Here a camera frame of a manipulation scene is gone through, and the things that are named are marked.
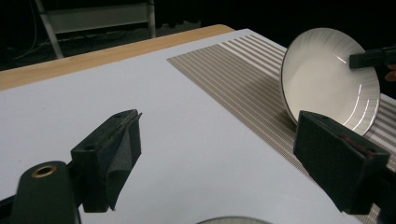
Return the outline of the brown striped placemat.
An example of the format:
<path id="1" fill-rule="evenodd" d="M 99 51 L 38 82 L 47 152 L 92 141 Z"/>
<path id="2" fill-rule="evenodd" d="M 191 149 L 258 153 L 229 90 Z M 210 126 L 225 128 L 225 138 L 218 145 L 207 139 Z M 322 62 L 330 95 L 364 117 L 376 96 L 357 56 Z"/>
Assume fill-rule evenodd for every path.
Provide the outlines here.
<path id="1" fill-rule="evenodd" d="M 280 69 L 287 48 L 260 35 L 245 35 L 169 58 L 178 71 L 271 146 L 298 174 L 311 177 L 294 156 L 294 122 L 282 101 Z M 396 172 L 396 102 L 380 92 L 366 138 L 390 153 Z"/>

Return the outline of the white plate dark rim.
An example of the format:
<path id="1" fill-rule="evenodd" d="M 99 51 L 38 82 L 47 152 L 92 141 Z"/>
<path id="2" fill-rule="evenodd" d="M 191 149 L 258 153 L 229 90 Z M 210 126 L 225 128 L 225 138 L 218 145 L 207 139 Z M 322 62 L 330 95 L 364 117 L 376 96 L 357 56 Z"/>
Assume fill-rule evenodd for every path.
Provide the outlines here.
<path id="1" fill-rule="evenodd" d="M 366 134 L 379 109 L 380 87 L 374 68 L 349 67 L 349 56 L 363 52 L 352 37 L 331 28 L 298 35 L 280 69 L 282 101 L 290 118 L 297 122 L 302 110 L 310 111 Z"/>
<path id="2" fill-rule="evenodd" d="M 198 222 L 197 224 L 271 224 L 271 223 L 254 217 L 228 216 L 228 217 L 210 218 Z"/>

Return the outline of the white board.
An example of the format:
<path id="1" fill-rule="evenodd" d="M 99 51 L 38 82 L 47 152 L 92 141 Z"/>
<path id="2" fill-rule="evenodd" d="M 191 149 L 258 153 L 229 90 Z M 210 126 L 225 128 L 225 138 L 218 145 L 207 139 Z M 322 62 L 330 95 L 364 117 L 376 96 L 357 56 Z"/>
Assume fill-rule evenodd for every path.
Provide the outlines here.
<path id="1" fill-rule="evenodd" d="M 83 224 L 197 224 L 255 217 L 272 224 L 360 224 L 340 213 L 260 137 L 169 63 L 236 31 L 0 91 L 0 198 L 109 116 L 141 113 L 141 156 L 114 210 Z"/>

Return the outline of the white metal stand frame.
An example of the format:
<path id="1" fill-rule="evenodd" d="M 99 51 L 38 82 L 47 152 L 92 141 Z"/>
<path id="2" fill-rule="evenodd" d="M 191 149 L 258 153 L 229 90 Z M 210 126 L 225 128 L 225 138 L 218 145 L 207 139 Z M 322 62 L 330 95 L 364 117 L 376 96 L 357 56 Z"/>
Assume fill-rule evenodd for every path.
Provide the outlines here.
<path id="1" fill-rule="evenodd" d="M 151 38 L 156 37 L 154 0 L 106 7 L 46 10 L 42 0 L 34 0 L 57 59 L 63 52 L 57 35 L 146 22 Z"/>

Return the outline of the wooden table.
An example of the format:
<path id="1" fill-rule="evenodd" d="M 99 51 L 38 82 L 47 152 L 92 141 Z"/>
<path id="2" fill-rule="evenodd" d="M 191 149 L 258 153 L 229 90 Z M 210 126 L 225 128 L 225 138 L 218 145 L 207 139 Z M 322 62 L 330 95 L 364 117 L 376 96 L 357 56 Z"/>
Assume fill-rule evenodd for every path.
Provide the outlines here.
<path id="1" fill-rule="evenodd" d="M 224 24 L 216 24 L 54 61 L 0 71 L 0 91 L 230 32 L 233 32 L 233 28 Z"/>

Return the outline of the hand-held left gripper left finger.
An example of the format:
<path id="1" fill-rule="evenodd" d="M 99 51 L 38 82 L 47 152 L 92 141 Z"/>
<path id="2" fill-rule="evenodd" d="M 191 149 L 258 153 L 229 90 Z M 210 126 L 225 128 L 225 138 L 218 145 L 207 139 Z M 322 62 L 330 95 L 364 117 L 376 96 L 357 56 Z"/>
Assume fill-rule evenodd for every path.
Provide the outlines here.
<path id="1" fill-rule="evenodd" d="M 115 208 L 141 155 L 140 117 L 135 109 L 117 113 L 71 150 L 70 173 L 85 212 Z"/>

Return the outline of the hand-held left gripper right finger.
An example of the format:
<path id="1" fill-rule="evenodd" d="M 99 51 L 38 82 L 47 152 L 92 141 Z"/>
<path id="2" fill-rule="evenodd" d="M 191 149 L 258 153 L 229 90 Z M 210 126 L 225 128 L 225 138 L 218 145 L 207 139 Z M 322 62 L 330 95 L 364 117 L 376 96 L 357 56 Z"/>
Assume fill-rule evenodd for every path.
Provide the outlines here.
<path id="1" fill-rule="evenodd" d="M 390 214 L 390 153 L 323 115 L 299 114 L 293 153 L 341 212 Z"/>

